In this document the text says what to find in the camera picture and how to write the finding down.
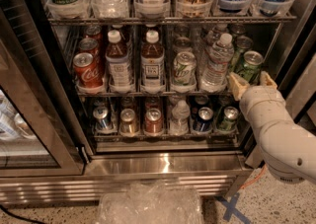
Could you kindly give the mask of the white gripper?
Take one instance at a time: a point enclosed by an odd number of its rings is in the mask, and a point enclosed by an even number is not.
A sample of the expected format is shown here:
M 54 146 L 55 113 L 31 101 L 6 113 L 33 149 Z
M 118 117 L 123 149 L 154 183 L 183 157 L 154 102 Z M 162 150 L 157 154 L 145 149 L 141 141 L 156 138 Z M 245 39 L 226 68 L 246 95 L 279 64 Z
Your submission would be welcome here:
M 235 101 L 241 100 L 240 110 L 252 126 L 286 120 L 285 100 L 267 71 L 260 73 L 260 85 L 249 88 L 249 82 L 238 74 L 231 72 L 228 76 L 229 90 Z

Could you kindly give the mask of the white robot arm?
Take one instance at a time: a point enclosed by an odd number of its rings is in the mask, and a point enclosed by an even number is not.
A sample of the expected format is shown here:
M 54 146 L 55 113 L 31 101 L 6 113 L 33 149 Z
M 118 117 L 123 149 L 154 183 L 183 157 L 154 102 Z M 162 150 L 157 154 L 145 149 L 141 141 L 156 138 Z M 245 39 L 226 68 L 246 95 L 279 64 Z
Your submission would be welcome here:
M 294 122 L 269 73 L 260 73 L 259 85 L 234 72 L 227 79 L 270 173 L 283 183 L 316 184 L 316 136 Z

